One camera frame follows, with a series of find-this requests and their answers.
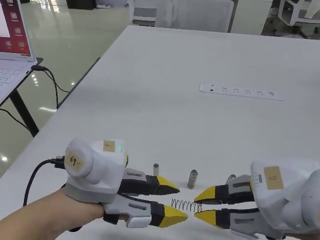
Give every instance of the laptop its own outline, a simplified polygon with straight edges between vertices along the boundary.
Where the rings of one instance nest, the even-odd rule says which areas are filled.
[[[36,64],[20,0],[0,0],[0,105]]]

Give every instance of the table leg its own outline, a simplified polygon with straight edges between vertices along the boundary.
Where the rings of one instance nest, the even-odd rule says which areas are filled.
[[[24,101],[22,100],[18,90],[14,90],[10,96],[10,99],[15,107],[15,109],[20,114],[22,120],[24,121],[26,127],[29,129],[31,135],[35,137],[37,133],[39,132],[39,129],[30,115],[30,112],[28,111]]]

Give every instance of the power strip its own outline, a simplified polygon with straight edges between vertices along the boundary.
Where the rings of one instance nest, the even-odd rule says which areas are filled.
[[[199,90],[202,93],[209,94],[222,94],[254,99],[284,101],[284,99],[274,91],[252,90],[249,88],[218,86],[214,84],[201,84]]]

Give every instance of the table surface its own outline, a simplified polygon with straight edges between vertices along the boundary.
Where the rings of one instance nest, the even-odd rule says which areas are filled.
[[[129,26],[0,179],[0,218],[21,207],[36,165],[63,155],[74,137],[124,139],[129,166],[150,175],[158,163],[181,193],[145,198],[167,205],[171,198],[192,201],[230,174],[249,174],[254,159],[318,159],[319,48],[314,40]],[[272,90],[285,101],[201,93],[203,83]],[[192,169],[199,175],[188,190]],[[66,177],[44,166],[29,201]],[[189,215],[166,229],[96,220],[59,239],[236,238]]]

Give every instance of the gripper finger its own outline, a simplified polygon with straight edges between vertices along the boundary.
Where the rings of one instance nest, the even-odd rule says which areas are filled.
[[[194,199],[195,203],[207,205],[239,204],[254,201],[249,175],[233,178],[225,185],[211,186]]]
[[[258,208],[227,209],[201,211],[194,214],[198,219],[221,228],[230,229],[234,234],[257,239],[262,234],[270,239],[283,239],[284,233],[273,229],[264,219]]]
[[[162,176],[146,175],[142,171],[127,168],[123,175],[120,194],[137,195],[168,195],[179,193],[179,189],[172,182]]]
[[[128,228],[146,228],[147,226],[166,228],[188,218],[184,212],[173,207],[121,194],[116,196],[114,202],[103,206],[107,213],[103,218],[106,222],[117,224],[119,217],[126,215]]]

